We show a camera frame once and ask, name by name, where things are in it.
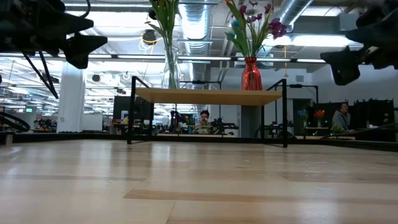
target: red vase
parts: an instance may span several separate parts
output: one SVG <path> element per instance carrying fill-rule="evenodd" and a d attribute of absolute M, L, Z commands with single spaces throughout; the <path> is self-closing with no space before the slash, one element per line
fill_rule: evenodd
<path fill-rule="evenodd" d="M 246 67 L 242 73 L 242 90 L 262 90 L 261 73 L 256 66 L 257 58 L 247 57 L 244 59 Z"/>

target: wooden floor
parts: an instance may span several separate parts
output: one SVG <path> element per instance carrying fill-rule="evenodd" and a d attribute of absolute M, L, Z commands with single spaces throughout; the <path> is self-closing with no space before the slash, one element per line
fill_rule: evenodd
<path fill-rule="evenodd" d="M 398 154 L 62 141 L 0 147 L 0 224 L 398 223 Z"/>

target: orange flower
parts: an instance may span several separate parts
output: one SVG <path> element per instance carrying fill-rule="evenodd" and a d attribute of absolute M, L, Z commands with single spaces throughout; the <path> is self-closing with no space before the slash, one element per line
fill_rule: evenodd
<path fill-rule="evenodd" d="M 316 118 L 322 118 L 324 114 L 325 114 L 324 110 L 317 110 L 314 115 Z"/>

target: man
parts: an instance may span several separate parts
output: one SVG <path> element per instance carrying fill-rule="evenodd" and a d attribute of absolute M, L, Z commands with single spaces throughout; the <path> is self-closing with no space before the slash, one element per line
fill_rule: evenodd
<path fill-rule="evenodd" d="M 208 125 L 210 125 L 210 123 L 208 122 L 209 116 L 210 116 L 208 110 L 203 110 L 203 111 L 201 111 L 201 112 L 200 112 L 200 116 L 201 116 L 200 125 L 203 125 L 203 126 L 208 126 Z"/>
<path fill-rule="evenodd" d="M 200 124 L 195 127 L 195 130 L 193 130 L 194 133 L 196 134 L 209 134 L 210 133 L 210 123 L 208 122 L 209 119 L 209 111 L 203 110 L 200 112 Z"/>

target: person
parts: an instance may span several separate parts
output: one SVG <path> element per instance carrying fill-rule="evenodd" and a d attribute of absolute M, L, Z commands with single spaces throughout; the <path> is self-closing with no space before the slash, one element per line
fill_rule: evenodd
<path fill-rule="evenodd" d="M 208 111 L 208 110 L 203 110 L 203 111 L 201 111 L 201 112 L 200 112 L 200 117 L 201 117 L 200 125 L 203 125 L 203 126 L 208 126 L 208 125 L 210 125 L 209 122 L 208 122 L 209 117 L 210 117 L 210 114 L 209 114 L 209 111 Z"/>
<path fill-rule="evenodd" d="M 348 131 L 350 119 L 351 115 L 348 113 L 348 105 L 346 103 L 342 103 L 333 115 L 332 125 L 340 125 L 345 131 Z"/>
<path fill-rule="evenodd" d="M 195 127 L 193 130 L 194 133 L 196 134 L 209 134 L 210 133 L 210 123 L 208 121 L 209 119 L 209 111 L 208 110 L 203 110 L 200 112 L 200 124 Z"/>

